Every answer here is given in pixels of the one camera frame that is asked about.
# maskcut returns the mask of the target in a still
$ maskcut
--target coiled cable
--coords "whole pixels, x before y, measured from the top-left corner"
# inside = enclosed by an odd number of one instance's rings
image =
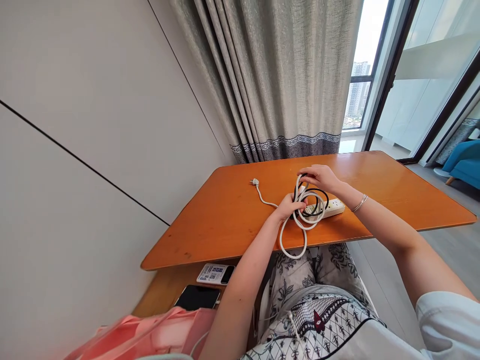
[[[307,184],[303,189],[301,189],[302,186],[304,186],[303,182],[300,182],[301,177],[306,176],[307,174],[300,174],[298,178],[296,179],[296,185],[295,185],[295,190],[293,191],[293,201],[294,202],[302,202],[305,198],[309,196],[314,196],[315,197],[315,208],[313,209],[312,212],[307,212],[306,210],[295,210],[293,214],[290,216],[290,218],[287,218],[284,222],[283,225],[281,226],[280,230],[280,247],[285,256],[287,256],[290,259],[300,259],[303,254],[305,254],[305,251],[307,250],[307,230],[311,230],[314,227],[317,226],[317,224],[320,222],[320,220],[323,219],[324,214],[325,214],[325,209],[329,206],[329,197],[327,193],[323,190],[320,190],[318,188],[310,188],[309,189],[309,184]],[[260,201],[264,204],[271,205],[275,208],[278,208],[279,206],[272,203],[272,202],[266,202],[262,198],[262,194],[260,193],[259,185],[260,181],[258,181],[256,178],[250,181],[252,185],[255,185],[256,190],[258,191],[258,196],[260,196]],[[325,201],[321,198],[320,194],[316,193],[320,192],[323,193],[326,197],[326,203]],[[309,220],[308,218],[312,217],[317,217],[316,219]],[[284,248],[284,244],[282,242],[282,236],[284,233],[285,225],[287,224],[287,221],[289,219],[293,219],[296,223],[296,225],[302,230],[303,232],[303,250],[300,255],[298,256],[293,256],[290,255]],[[303,222],[307,224],[311,224],[311,226],[305,226],[303,225],[300,220],[301,219]]]

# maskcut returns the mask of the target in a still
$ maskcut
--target hand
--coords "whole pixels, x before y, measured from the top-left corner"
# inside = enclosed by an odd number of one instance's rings
[[[327,193],[336,195],[339,188],[344,184],[340,181],[327,165],[312,165],[300,169],[297,175],[307,174],[300,178],[301,182],[305,182],[326,191]]]
[[[294,194],[289,193],[283,198],[280,205],[278,205],[278,207],[271,214],[271,216],[274,216],[279,221],[283,222],[286,219],[288,219],[289,216],[292,215],[295,210],[303,211],[303,209],[305,209],[307,205],[308,205],[308,201],[306,198],[303,201],[294,202]]]

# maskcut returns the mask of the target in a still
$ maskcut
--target high-rise building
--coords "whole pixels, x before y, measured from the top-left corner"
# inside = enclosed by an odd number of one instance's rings
[[[368,75],[370,64],[366,61],[354,62],[351,76]],[[348,89],[345,115],[349,118],[361,117],[369,95],[370,82],[352,82]]]

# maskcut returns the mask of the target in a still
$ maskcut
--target blue armchair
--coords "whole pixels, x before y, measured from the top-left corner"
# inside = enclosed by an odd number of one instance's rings
[[[480,140],[461,142],[455,146],[442,170],[450,173],[445,184],[450,185],[453,180],[460,179],[480,189]]]

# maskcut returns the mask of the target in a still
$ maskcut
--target black cable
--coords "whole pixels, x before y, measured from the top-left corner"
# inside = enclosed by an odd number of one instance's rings
[[[295,188],[295,190],[293,191],[293,198],[296,199],[297,198],[297,194],[298,194],[298,191],[299,189],[303,186],[303,182],[300,182],[298,184],[298,187]],[[327,193],[319,188],[309,188],[310,184],[307,183],[306,184],[306,187],[305,187],[305,190],[309,190],[309,191],[318,191],[318,192],[321,192],[323,193],[323,195],[325,195],[326,197],[326,205],[325,205],[325,209],[329,207],[329,196],[327,195]],[[302,212],[302,215],[305,217],[305,218],[310,218],[310,217],[316,217],[318,215],[321,215],[325,209],[321,209],[319,210],[318,212],[317,209],[319,208],[319,199],[318,198],[315,198],[315,208],[313,209],[313,211],[311,213],[308,213],[306,210],[303,210]]]

